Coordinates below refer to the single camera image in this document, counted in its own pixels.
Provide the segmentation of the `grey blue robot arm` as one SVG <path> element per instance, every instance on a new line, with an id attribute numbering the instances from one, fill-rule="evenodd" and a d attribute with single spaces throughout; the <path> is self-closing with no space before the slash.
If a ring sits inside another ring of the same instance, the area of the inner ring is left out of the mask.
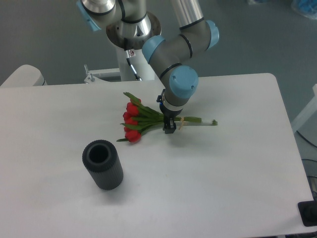
<path id="1" fill-rule="evenodd" d="M 171 40 L 161 35 L 161 25 L 144 0 L 79 0 L 80 13 L 93 31 L 104 30 L 117 50 L 123 81 L 158 78 L 163 90 L 157 97 L 159 111 L 130 97 L 124 113 L 126 133 L 142 135 L 162 125 L 167 134 L 182 121 L 180 113 L 195 93 L 199 77 L 184 62 L 209 50 L 219 40 L 215 23 L 205 20 L 196 0 L 173 0 L 180 33 Z"/>

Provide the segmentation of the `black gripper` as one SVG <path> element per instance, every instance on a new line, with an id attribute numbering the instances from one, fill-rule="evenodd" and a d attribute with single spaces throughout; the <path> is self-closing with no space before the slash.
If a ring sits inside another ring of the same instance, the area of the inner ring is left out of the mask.
<path id="1" fill-rule="evenodd" d="M 173 134 L 176 131 L 174 118 L 178 116 L 184 108 L 184 99 L 173 95 L 169 90 L 167 95 L 165 89 L 157 97 L 160 111 L 163 113 L 163 130 L 165 134 Z"/>

